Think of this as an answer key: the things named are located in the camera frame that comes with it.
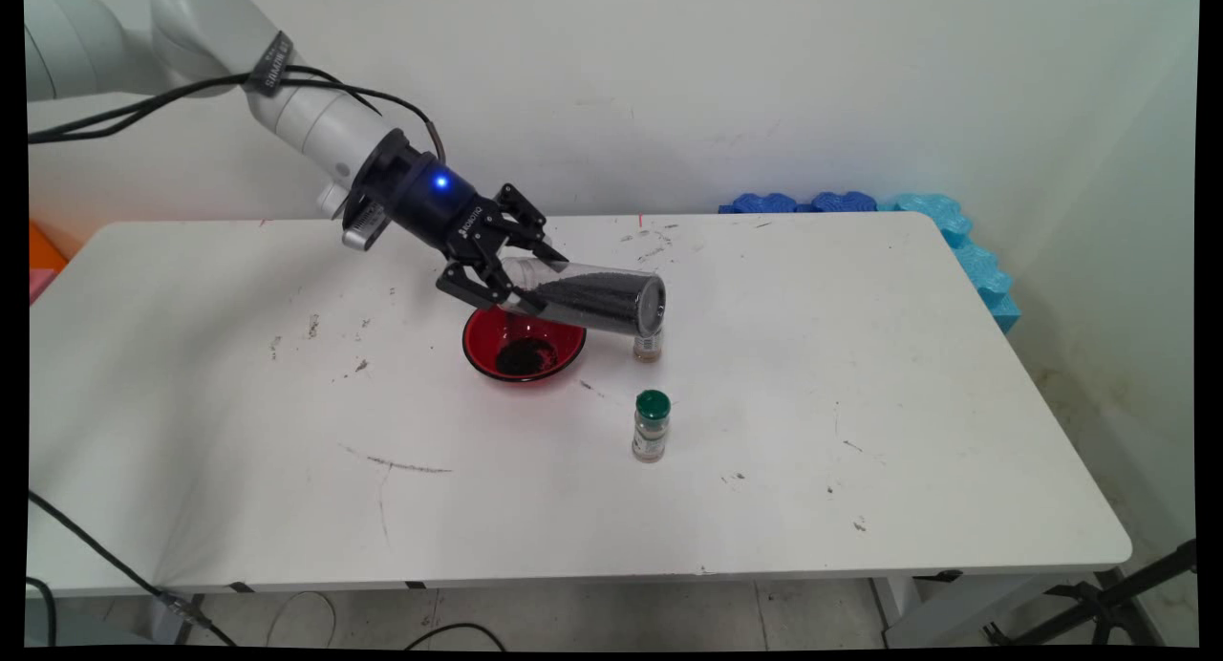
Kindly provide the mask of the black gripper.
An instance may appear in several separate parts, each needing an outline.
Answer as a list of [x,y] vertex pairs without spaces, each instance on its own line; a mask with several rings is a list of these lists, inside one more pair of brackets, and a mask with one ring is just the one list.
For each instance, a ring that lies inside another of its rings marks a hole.
[[530,251],[547,264],[567,264],[545,234],[545,214],[512,184],[489,200],[433,153],[419,152],[401,130],[375,144],[353,177],[342,204],[342,244],[367,251],[390,224],[402,226],[442,252],[437,290],[472,306],[542,315],[549,301],[523,278],[510,275],[510,260],[534,260],[481,248],[479,224],[504,235],[504,244]]

